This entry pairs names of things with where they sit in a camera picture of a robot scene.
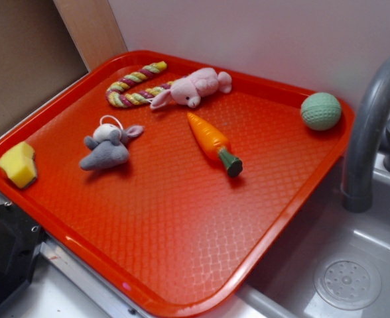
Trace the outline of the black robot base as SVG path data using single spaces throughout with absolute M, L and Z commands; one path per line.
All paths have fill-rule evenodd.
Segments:
M 18 205 L 0 204 L 0 310 L 31 285 L 43 237 Z

